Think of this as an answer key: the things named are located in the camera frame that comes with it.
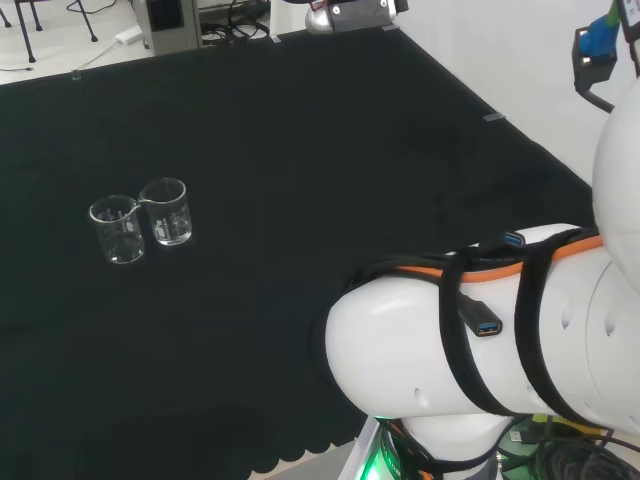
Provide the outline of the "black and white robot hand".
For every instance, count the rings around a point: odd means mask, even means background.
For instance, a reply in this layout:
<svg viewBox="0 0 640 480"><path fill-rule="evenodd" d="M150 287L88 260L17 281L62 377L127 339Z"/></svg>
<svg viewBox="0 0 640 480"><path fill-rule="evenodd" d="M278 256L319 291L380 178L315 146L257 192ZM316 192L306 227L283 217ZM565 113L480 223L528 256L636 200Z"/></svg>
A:
<svg viewBox="0 0 640 480"><path fill-rule="evenodd" d="M386 27L408 10L407 0L312 1L305 27L314 34Z"/></svg>

